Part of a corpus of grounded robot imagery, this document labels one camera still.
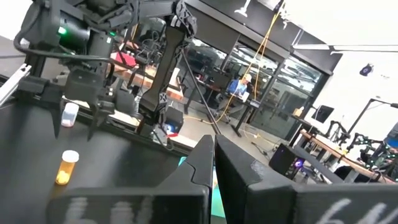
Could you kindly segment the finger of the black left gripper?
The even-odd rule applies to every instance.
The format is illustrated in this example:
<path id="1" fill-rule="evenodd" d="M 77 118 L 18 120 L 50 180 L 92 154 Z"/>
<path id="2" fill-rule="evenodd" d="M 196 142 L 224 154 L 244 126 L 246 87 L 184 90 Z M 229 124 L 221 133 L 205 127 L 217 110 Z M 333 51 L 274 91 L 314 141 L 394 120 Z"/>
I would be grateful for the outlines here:
<path id="1" fill-rule="evenodd" d="M 124 90 L 105 90 L 98 95 L 94 103 L 89 104 L 93 119 L 88 130 L 88 140 L 93 137 L 96 129 L 101 126 L 109 115 L 120 111 L 127 115 L 135 115 L 135 96 Z"/>
<path id="2" fill-rule="evenodd" d="M 23 78 L 17 87 L 18 99 L 31 103 L 36 96 L 40 97 L 40 105 L 50 112 L 54 136 L 58 138 L 62 117 L 62 87 L 39 77 Z"/>

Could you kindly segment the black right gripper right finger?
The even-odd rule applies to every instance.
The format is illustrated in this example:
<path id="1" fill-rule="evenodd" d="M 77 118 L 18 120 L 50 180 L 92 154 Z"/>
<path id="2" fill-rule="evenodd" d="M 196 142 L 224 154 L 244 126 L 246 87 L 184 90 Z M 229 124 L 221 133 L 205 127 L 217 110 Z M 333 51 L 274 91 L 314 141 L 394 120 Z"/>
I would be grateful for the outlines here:
<path id="1" fill-rule="evenodd" d="M 215 136 L 228 224 L 398 224 L 398 184 L 298 184 Z"/>

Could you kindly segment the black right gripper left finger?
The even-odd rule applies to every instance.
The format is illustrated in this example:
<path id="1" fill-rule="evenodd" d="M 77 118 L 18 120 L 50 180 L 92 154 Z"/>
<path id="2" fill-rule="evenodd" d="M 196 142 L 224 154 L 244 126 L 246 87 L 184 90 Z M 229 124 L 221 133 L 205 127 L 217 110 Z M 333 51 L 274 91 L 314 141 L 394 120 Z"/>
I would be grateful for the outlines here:
<path id="1" fill-rule="evenodd" d="M 204 135 L 156 187 L 68 190 L 47 205 L 46 224 L 209 224 L 214 149 Z"/>

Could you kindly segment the clear pill bottle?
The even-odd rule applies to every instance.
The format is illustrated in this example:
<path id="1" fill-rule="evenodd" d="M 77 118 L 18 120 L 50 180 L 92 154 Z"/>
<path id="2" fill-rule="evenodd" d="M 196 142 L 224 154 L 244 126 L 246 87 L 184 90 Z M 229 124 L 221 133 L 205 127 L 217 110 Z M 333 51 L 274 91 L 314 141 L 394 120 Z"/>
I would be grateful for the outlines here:
<path id="1" fill-rule="evenodd" d="M 67 103 L 65 105 L 61 118 L 61 125 L 63 127 L 70 128 L 75 124 L 79 108 L 75 103 Z"/>

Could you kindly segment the small orange pill bottle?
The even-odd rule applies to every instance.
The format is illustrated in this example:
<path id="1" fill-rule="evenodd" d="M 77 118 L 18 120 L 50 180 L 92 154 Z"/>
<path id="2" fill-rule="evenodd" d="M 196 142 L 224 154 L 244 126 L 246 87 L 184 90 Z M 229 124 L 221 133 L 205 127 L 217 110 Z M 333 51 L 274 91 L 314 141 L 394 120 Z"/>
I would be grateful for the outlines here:
<path id="1" fill-rule="evenodd" d="M 56 174 L 55 183 L 67 185 L 71 179 L 75 164 L 79 161 L 80 155 L 74 150 L 66 150 L 62 153 L 62 161 Z"/>

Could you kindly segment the silver aluminium extrusion bar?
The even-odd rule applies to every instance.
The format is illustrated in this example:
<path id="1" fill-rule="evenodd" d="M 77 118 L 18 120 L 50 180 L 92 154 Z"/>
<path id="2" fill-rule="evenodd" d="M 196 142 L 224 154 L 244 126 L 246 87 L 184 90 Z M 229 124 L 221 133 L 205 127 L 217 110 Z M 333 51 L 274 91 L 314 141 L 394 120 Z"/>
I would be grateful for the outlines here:
<path id="1" fill-rule="evenodd" d="M 17 90 L 19 82 L 30 73 L 31 66 L 22 64 L 16 72 L 0 87 L 0 106 Z"/>

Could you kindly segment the red box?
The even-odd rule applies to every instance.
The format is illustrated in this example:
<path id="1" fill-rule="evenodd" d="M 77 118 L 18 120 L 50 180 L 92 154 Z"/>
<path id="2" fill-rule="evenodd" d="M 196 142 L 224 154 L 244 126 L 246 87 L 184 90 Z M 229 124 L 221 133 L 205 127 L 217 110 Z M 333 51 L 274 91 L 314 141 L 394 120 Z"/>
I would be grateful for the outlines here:
<path id="1" fill-rule="evenodd" d="M 110 57 L 114 60 L 114 64 L 117 67 L 133 68 L 137 64 L 134 57 L 125 53 L 119 54 L 117 52 L 114 52 L 111 53 Z"/>

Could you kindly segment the black computer with purple light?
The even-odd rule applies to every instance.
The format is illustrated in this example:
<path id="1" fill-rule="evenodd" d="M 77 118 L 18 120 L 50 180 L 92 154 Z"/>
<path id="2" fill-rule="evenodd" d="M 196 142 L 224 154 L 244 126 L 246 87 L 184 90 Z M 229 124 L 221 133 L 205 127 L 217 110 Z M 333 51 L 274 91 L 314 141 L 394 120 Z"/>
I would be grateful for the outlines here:
<path id="1" fill-rule="evenodd" d="M 304 162 L 305 159 L 297 156 L 290 146 L 280 144 L 269 161 L 269 167 L 288 179 L 294 180 Z"/>

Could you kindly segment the black device with blue light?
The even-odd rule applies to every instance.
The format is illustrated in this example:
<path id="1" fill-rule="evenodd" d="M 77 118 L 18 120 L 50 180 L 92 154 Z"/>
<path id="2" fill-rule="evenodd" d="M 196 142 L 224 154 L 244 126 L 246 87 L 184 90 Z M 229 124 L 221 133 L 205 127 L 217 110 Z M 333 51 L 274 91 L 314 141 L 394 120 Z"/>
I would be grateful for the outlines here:
<path id="1" fill-rule="evenodd" d="M 184 124 L 183 113 L 173 107 L 166 111 L 165 127 L 168 134 L 179 133 Z"/>

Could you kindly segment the long wooden workbench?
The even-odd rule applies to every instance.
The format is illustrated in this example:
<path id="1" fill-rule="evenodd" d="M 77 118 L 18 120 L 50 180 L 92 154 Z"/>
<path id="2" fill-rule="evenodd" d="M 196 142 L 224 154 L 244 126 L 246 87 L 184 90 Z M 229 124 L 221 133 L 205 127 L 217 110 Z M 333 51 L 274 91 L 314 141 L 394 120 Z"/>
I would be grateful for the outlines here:
<path id="1" fill-rule="evenodd" d="M 352 182 L 359 174 L 365 175 L 370 179 L 377 180 L 383 184 L 398 184 L 395 180 L 387 177 L 386 175 L 379 174 L 375 170 L 370 170 L 369 168 L 365 168 L 363 163 L 359 161 L 353 160 L 353 156 L 350 154 L 346 154 L 344 150 L 340 149 L 337 144 L 332 143 L 326 138 L 320 135 L 311 135 L 306 130 L 300 131 L 301 136 L 308 140 L 309 143 L 312 143 L 316 149 L 319 149 L 319 153 L 316 156 L 316 160 L 320 161 L 322 164 L 327 163 L 326 156 L 333 156 L 336 161 L 330 165 L 326 165 L 328 169 L 334 169 L 340 165 L 350 166 L 352 171 L 348 177 L 352 176 Z"/>

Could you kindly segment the black computer monitor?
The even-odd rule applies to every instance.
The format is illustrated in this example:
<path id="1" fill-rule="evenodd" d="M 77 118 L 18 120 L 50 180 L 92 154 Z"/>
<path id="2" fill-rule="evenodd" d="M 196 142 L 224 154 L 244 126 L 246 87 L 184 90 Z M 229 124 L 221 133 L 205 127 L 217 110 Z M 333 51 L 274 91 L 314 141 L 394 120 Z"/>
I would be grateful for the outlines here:
<path id="1" fill-rule="evenodd" d="M 329 116 L 332 114 L 334 111 L 334 108 L 326 106 L 326 105 L 320 105 L 312 115 L 312 118 L 315 119 L 316 121 L 319 121 L 320 123 L 324 123 Z"/>

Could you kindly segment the person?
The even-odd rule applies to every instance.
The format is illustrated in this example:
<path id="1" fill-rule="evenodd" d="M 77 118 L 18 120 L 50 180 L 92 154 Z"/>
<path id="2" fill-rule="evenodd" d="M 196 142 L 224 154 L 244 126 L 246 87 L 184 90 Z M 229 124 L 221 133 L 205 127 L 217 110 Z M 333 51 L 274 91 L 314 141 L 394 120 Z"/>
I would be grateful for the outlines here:
<path id="1" fill-rule="evenodd" d="M 228 88 L 227 92 L 230 94 L 235 94 L 239 97 L 242 97 L 245 92 L 247 92 L 248 85 L 251 83 L 252 76 L 250 74 L 245 74 L 241 79 L 235 79 L 233 80 Z M 229 97 L 224 97 L 223 100 L 220 102 L 216 112 L 220 113 L 222 110 L 224 110 L 228 104 Z M 231 100 L 231 103 L 229 104 L 231 109 L 229 109 L 229 114 L 236 113 L 244 108 L 244 105 L 240 103 L 239 101 L 234 101 Z"/>

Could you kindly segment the white ceiling light strip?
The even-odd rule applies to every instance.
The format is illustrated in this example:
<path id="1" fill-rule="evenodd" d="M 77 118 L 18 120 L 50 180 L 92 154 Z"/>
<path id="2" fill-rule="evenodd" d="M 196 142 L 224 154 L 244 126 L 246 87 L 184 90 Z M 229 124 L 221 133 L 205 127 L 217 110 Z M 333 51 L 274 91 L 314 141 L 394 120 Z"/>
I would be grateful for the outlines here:
<path id="1" fill-rule="evenodd" d="M 398 53 L 396 45 L 328 45 L 328 44 L 295 44 L 291 45 L 292 50 L 326 50 L 330 52 L 377 52 L 377 53 Z"/>

